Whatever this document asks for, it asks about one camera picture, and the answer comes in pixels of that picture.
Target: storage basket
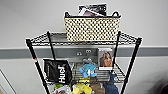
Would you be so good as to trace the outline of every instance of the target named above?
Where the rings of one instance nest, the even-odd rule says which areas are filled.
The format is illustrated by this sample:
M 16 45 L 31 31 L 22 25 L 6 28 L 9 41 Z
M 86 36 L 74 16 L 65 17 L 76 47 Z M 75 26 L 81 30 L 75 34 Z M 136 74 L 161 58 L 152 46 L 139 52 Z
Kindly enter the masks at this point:
M 120 15 L 112 16 L 71 16 L 65 12 L 67 40 L 76 41 L 115 41 L 117 40 Z

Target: yellow item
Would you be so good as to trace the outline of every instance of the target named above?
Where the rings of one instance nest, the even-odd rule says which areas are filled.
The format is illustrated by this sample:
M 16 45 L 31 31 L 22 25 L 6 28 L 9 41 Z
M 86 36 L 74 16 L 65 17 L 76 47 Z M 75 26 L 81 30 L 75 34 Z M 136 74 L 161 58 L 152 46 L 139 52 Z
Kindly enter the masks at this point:
M 84 86 L 84 92 L 85 92 L 85 94 L 91 94 L 92 93 L 92 88 Z
M 78 94 L 79 92 L 79 88 L 75 88 L 73 91 L 72 91 L 72 94 Z
M 83 77 L 80 77 L 80 79 L 79 79 L 79 82 L 83 82 L 83 83 L 85 83 L 85 82 L 89 82 L 90 81 L 90 78 L 83 78 Z
M 79 88 L 79 91 L 83 92 L 84 91 L 84 86 L 85 84 L 76 84 L 76 87 Z

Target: white wall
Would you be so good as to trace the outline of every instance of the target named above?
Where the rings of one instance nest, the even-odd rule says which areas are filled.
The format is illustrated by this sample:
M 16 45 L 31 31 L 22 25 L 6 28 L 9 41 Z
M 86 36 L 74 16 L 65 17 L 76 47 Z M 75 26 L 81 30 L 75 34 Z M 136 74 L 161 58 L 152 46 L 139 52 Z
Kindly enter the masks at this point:
M 64 12 L 78 14 L 78 6 L 106 3 L 107 13 L 122 15 L 120 30 L 142 37 L 142 46 L 168 46 L 167 0 L 0 0 L 1 48 L 25 48 L 25 38 L 65 32 Z
M 107 4 L 108 15 L 119 11 L 122 15 L 120 29 L 142 37 L 141 47 L 168 47 L 167 0 L 0 0 L 0 48 L 27 49 L 26 38 L 36 37 L 47 30 L 65 32 L 65 11 L 77 15 L 79 5 L 97 3 Z M 125 62 L 129 58 L 117 61 L 126 71 L 128 63 Z M 155 94 L 155 90 L 168 84 L 167 61 L 167 56 L 138 57 L 125 94 Z M 2 59 L 0 68 L 18 94 L 45 94 L 31 58 Z

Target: blue plush toy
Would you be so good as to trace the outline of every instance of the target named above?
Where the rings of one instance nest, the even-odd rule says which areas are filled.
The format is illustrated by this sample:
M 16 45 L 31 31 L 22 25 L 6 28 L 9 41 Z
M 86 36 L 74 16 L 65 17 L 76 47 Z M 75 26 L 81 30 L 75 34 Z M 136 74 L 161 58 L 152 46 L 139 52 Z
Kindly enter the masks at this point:
M 95 77 L 97 73 L 94 73 L 96 66 L 93 64 L 85 64 L 83 68 L 79 68 L 80 73 L 83 73 L 83 78 Z
M 118 88 L 114 84 L 114 78 L 117 77 L 117 74 L 112 74 L 109 72 L 110 81 L 109 83 L 103 84 L 106 94 L 119 94 Z

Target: shelf post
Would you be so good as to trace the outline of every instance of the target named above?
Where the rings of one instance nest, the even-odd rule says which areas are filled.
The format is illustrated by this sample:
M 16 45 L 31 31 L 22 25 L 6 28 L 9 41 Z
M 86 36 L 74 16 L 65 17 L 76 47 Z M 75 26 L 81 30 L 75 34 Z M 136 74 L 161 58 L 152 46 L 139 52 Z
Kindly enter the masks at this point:
M 47 31 L 47 36 L 48 36 L 48 39 L 49 39 L 49 43 L 50 43 L 50 47 L 51 47 L 51 52 L 52 52 L 53 58 L 54 58 L 54 60 L 56 60 L 55 53 L 54 53 L 54 48 L 53 48 L 53 45 L 52 45 L 52 42 L 51 42 L 51 35 L 50 35 L 49 31 Z
M 116 46 L 115 46 L 115 50 L 114 50 L 114 54 L 113 54 L 113 67 L 114 67 L 115 58 L 116 58 L 116 55 L 117 55 L 118 42 L 119 42 L 120 35 L 121 35 L 121 31 L 119 31 L 119 32 L 118 32 L 118 35 L 117 35 Z
M 38 60 L 37 60 L 35 51 L 34 51 L 34 49 L 33 49 L 33 47 L 32 47 L 32 42 L 30 41 L 30 39 L 26 39 L 26 44 L 27 44 L 27 46 L 29 47 L 29 50 L 30 50 L 30 52 L 31 52 L 31 55 L 32 55 L 33 59 L 35 60 L 35 65 L 36 65 L 36 68 L 37 68 L 38 73 L 39 73 L 39 75 L 40 75 L 40 78 L 41 78 L 41 80 L 42 80 L 42 82 L 43 82 L 43 86 L 44 86 L 44 88 L 45 88 L 45 90 L 46 90 L 46 93 L 47 93 L 47 94 L 50 94 L 49 89 L 48 89 L 48 87 L 47 87 L 47 83 L 46 83 L 46 81 L 44 80 L 43 73 L 42 73 L 42 71 L 41 71 L 40 65 L 39 65 L 39 63 L 38 63 Z
M 121 94 L 124 93 L 126 84 L 128 83 L 128 78 L 129 78 L 129 75 L 130 75 L 130 72 L 131 72 L 136 54 L 138 52 L 139 45 L 141 44 L 141 41 L 142 41 L 142 38 L 138 38 L 137 41 L 136 41 L 136 45 L 135 45 L 135 48 L 134 48 L 134 51 L 133 51 L 133 54 L 132 54 L 132 58 L 131 58 L 131 61 L 130 61 L 130 64 L 129 64 L 129 67 L 128 67 L 128 70 L 127 70 L 127 74 L 126 74 L 126 77 L 124 79 L 124 84 L 123 84 L 123 87 L 122 87 L 122 90 L 121 90 Z

